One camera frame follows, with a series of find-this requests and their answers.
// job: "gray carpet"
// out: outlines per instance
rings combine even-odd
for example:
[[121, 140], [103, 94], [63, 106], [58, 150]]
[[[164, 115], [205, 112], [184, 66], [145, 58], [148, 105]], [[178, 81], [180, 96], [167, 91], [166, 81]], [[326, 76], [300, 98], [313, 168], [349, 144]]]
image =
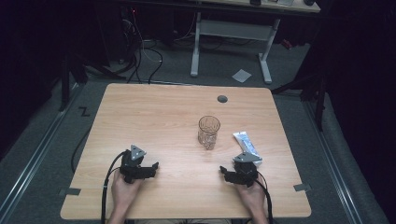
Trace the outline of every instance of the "gray carpet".
[[[274, 89], [294, 79], [294, 75], [309, 49], [309, 46], [304, 46], [286, 50], [282, 46], [274, 45], [268, 58], [274, 82], [268, 86], [263, 84], [257, 56], [241, 50], [241, 48], [247, 48], [247, 51], [252, 50], [251, 52], [253, 52], [257, 50], [257, 45], [260, 44], [255, 42], [243, 47], [235, 44], [223, 44], [216, 50], [203, 49], [200, 75], [190, 77], [191, 46], [177, 45], [170, 49], [159, 44], [153, 49], [158, 50], [163, 55], [163, 65], [153, 76], [153, 80], [195, 85]], [[215, 46], [216, 43], [203, 45], [205, 48]], [[159, 60], [155, 52], [146, 50], [146, 54], [149, 58], [143, 54], [139, 69], [141, 79], [148, 79], [151, 72], [159, 64], [154, 62]], [[118, 68], [118, 65], [114, 64], [112, 66], [114, 70]], [[232, 75], [239, 69], [249, 72], [252, 77], [244, 83], [235, 81], [232, 79]], [[128, 77], [131, 73], [125, 73], [123, 76]], [[71, 168], [73, 152], [91, 127], [105, 87], [110, 82], [120, 81], [104, 76], [90, 75], [89, 82], [82, 88], [82, 92], [65, 114], [59, 131], [51, 141], [47, 155], [19, 200], [8, 223], [99, 223], [98, 220], [62, 220], [60, 211], [64, 196], [60, 196], [59, 191], [69, 187], [73, 178]], [[57, 110], [60, 106], [59, 85], [53, 90], [53, 94], [53, 97], [37, 111], [19, 141], [0, 163], [1, 201], [11, 191], [24, 166], [35, 152], [43, 134], [58, 114]], [[275, 95], [275, 100], [303, 183], [312, 187], [306, 193], [312, 208], [310, 217], [278, 217], [276, 222], [280, 224], [348, 223], [345, 209], [329, 175], [328, 166], [316, 135], [316, 127], [311, 124], [303, 103], [300, 102], [299, 97], [293, 91], [289, 91], [289, 94]], [[329, 99], [327, 99], [326, 104], [328, 105], [323, 118], [324, 134], [332, 148], [334, 157], [346, 176], [348, 185], [353, 190], [352, 194], [361, 210], [363, 223], [388, 223], [361, 176], [359, 167], [357, 167], [348, 151], [331, 110]], [[83, 114], [82, 107], [86, 107], [85, 114]], [[78, 163], [84, 142], [85, 139], [77, 150], [74, 166]]]

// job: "handheld controller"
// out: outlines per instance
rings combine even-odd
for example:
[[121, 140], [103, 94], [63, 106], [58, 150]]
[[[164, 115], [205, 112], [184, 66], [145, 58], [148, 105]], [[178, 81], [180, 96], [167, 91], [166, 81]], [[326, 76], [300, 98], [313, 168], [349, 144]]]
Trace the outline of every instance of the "handheld controller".
[[146, 152], [136, 147], [131, 146], [131, 150], [126, 149], [121, 160], [120, 173], [123, 174], [126, 183], [133, 183], [136, 179], [146, 179], [154, 177], [159, 163], [154, 163], [151, 167], [141, 167]]
[[248, 188], [253, 185], [257, 179], [258, 171], [254, 161], [259, 161], [261, 158], [244, 152], [233, 158], [235, 172], [227, 171], [226, 168], [220, 166], [220, 171], [224, 174], [224, 179], [233, 184], [246, 185]]

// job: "human hand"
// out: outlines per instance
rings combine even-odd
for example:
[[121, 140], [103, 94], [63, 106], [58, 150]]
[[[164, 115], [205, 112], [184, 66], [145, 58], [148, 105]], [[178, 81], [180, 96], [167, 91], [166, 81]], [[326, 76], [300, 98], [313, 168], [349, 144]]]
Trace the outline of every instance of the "human hand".
[[[262, 178], [259, 177], [257, 180], [263, 185]], [[262, 187], [256, 182], [250, 188], [246, 185], [234, 185], [241, 197], [242, 203], [252, 215], [253, 222], [255, 224], [267, 224], [268, 220], [264, 212], [265, 194]]]
[[124, 176], [120, 170], [114, 173], [114, 180], [111, 186], [114, 208], [108, 224], [123, 223], [129, 207], [133, 203], [143, 179], [136, 179], [133, 184], [124, 181]]

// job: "white paper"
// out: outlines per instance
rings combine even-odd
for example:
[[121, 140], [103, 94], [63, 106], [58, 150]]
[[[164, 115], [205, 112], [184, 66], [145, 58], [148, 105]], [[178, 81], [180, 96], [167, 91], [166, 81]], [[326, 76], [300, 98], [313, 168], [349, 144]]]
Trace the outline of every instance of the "white paper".
[[251, 74], [242, 69], [233, 75], [233, 79], [237, 80], [238, 82], [245, 82], [249, 77], [251, 77]]

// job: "tabletop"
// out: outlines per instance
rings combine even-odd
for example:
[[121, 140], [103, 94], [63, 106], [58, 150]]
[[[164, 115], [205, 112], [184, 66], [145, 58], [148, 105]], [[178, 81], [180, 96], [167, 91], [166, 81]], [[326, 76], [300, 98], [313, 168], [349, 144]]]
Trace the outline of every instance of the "tabletop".
[[[228, 101], [219, 102], [220, 95]], [[198, 121], [207, 115], [220, 121], [213, 150], [197, 140]], [[144, 181], [128, 218], [249, 217], [219, 171], [233, 170], [233, 157], [242, 152], [233, 133], [242, 131], [262, 156], [258, 170], [268, 183], [274, 217], [308, 217], [310, 205], [305, 192], [293, 187], [302, 181], [268, 89], [137, 84], [107, 86], [70, 185], [81, 192], [66, 196], [61, 216], [100, 218], [107, 170], [136, 145], [147, 152], [142, 166], [160, 166]], [[107, 217], [112, 206], [109, 190]]]

